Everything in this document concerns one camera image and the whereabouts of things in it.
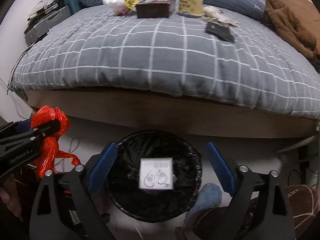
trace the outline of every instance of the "yellow paper bucket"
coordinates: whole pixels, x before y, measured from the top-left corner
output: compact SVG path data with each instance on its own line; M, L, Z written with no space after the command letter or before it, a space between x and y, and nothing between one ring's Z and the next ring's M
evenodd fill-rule
M203 0L180 0L178 11L201 16L203 15Z

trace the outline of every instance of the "blue gripper pad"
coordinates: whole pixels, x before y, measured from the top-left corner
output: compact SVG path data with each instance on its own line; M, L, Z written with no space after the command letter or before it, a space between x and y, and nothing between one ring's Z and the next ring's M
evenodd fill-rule
M104 149L104 152L102 152L101 154L102 156L100 160L97 162L97 164L89 174L89 183L87 187L89 193L97 192L102 188L103 183L118 156L117 144L112 142L109 147L107 149Z
M32 121L32 119L28 119L28 120L19 122L19 123L16 125L16 131L17 131L17 133L28 132L28 131L30 130L31 121Z
M209 161L219 179L223 191L229 193L230 196L233 197L236 192L235 177L212 142L207 144L207 150Z

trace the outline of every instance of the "gray suitcase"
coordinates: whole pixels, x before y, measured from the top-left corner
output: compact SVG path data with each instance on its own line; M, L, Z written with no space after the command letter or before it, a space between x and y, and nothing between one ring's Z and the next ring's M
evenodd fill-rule
M63 22L70 16L71 14L68 6L63 7L52 14L49 14L27 32L27 34L25 35L26 43L28 44L28 46L32 45L49 29Z

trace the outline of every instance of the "gray plaid bedspread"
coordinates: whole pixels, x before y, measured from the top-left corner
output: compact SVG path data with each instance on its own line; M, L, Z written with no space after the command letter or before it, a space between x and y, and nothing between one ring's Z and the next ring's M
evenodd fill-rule
M81 10L22 58L13 90L112 86L319 118L320 77L308 60L259 22L222 10L239 22L234 44L205 33L200 19Z

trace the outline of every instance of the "human hand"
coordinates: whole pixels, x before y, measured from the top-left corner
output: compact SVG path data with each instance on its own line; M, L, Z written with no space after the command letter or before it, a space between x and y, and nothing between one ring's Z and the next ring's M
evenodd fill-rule
M0 187L0 198L16 217L21 215L21 203L13 174L5 180L3 187Z

